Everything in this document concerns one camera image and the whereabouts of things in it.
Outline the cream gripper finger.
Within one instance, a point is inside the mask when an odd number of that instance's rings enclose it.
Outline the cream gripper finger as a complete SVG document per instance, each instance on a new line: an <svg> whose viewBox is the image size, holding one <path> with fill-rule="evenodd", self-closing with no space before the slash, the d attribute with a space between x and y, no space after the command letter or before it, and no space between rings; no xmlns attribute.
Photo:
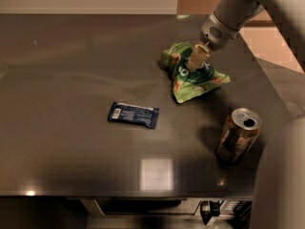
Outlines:
<svg viewBox="0 0 305 229"><path fill-rule="evenodd" d="M195 44L193 51L186 63L186 66L190 72L196 71L209 57L211 51L206 44Z"/></svg>

